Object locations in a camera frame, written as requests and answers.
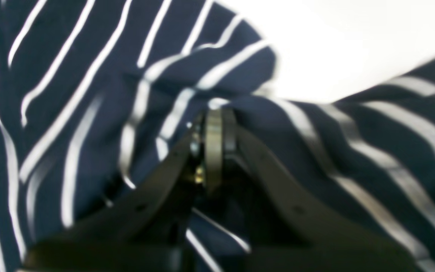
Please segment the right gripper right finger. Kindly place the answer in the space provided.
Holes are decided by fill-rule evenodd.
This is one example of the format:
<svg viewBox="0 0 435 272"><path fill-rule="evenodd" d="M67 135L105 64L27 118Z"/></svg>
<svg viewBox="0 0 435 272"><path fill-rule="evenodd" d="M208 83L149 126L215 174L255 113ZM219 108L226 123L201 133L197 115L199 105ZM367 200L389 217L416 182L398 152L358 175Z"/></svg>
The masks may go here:
<svg viewBox="0 0 435 272"><path fill-rule="evenodd" d="M221 110L222 193L242 211L251 252L242 272L414 272L399 243L329 208L271 150Z"/></svg>

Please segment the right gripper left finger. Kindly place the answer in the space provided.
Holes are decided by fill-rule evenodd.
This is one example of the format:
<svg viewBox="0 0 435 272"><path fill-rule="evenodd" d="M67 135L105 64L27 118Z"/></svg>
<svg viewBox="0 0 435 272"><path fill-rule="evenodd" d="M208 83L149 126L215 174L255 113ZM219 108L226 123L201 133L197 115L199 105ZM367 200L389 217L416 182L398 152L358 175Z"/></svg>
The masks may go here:
<svg viewBox="0 0 435 272"><path fill-rule="evenodd" d="M150 176L112 207L36 244L23 272L193 272L186 244L198 199L221 194L222 110L198 115L192 128Z"/></svg>

